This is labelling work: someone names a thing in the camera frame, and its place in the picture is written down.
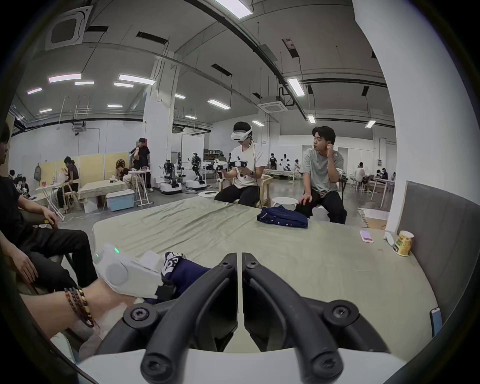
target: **white stool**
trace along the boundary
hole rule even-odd
[[[295,209],[295,206],[299,203],[299,201],[297,199],[294,199],[293,197],[274,197],[272,201],[273,201],[272,207],[275,207],[276,205],[283,205],[283,206],[292,205],[293,209],[285,207],[290,211],[293,211]]]

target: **white t-shirt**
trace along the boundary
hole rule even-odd
[[[238,161],[239,158],[240,161],[246,161],[247,168],[252,171],[255,171],[255,168],[258,167],[267,166],[267,158],[261,147],[253,142],[246,151],[242,151],[241,145],[233,149],[230,161]],[[233,185],[235,185],[237,188],[257,185],[257,179],[254,179],[248,175],[240,176],[240,171],[238,168],[235,168],[235,170],[237,171],[237,176],[233,179]]]

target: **navy blue garment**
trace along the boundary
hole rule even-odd
[[[261,213],[257,216],[257,220],[265,224],[275,224],[282,227],[308,227],[308,219],[305,215],[289,211],[281,205],[274,208],[263,207]]]

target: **bag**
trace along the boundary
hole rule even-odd
[[[33,174],[33,178],[37,181],[42,180],[42,168],[40,168],[40,164],[36,165],[35,173]]]

